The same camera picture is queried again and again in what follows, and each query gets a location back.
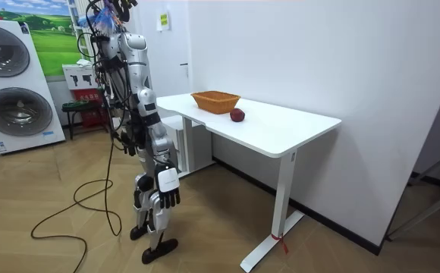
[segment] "laminate floor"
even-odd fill
[[[33,226],[69,206],[83,182],[105,177],[110,143],[103,132],[78,135],[53,146],[0,156],[0,273],[72,272],[83,251],[77,240],[33,240]],[[142,172],[137,158],[117,150],[112,158],[109,208],[122,217],[123,231],[114,237],[104,213],[80,207],[47,221],[38,235],[75,234],[89,252],[79,272],[243,272],[240,261],[271,228],[274,196],[213,165],[181,181],[182,202],[174,208],[165,238],[179,247],[150,265],[141,263],[147,236],[129,240],[135,222],[134,177]],[[84,187],[78,198],[102,189]],[[440,197],[440,188],[425,183],[403,196],[394,220],[403,220]],[[85,202],[104,207],[103,195]],[[118,221],[111,215],[117,229]],[[380,256],[360,248],[311,218],[305,217],[286,236],[289,253],[276,246],[253,270],[261,272],[440,272],[440,212],[393,243]]]

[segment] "robot leg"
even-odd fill
[[[130,239],[137,240],[147,233],[147,216],[151,207],[149,195],[154,189],[154,179],[147,173],[139,174],[134,181],[134,211],[137,213],[136,226],[130,230]]]
[[[151,241],[150,248],[143,253],[142,260],[145,265],[170,253],[178,246],[176,239],[162,241],[162,236],[168,227],[171,208],[161,209],[159,193],[156,190],[150,194],[149,203],[152,204],[152,208],[149,210],[147,230],[151,235]]]
[[[147,233],[147,216],[151,209],[149,195],[154,190],[154,161],[145,149],[138,149],[137,154],[145,172],[137,175],[134,181],[134,211],[137,213],[137,224],[130,230],[131,240],[137,240]]]

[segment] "red tag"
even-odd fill
[[[284,249],[284,253],[286,253],[286,255],[289,252],[288,246],[286,246],[286,243],[284,242],[284,236],[281,234],[280,238],[277,238],[274,234],[271,234],[272,239],[274,240],[281,240],[282,243],[282,248]]]

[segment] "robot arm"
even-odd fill
[[[156,94],[151,89],[147,44],[143,36],[122,33],[118,39],[121,57],[126,60],[126,73],[130,81],[132,100],[140,120],[146,128],[146,142],[155,165],[155,181],[159,190],[161,208],[180,202],[177,155],[171,138],[161,122],[156,107]]]

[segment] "sign on wall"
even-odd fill
[[[0,0],[0,20],[26,22],[45,76],[80,59],[67,0]]]

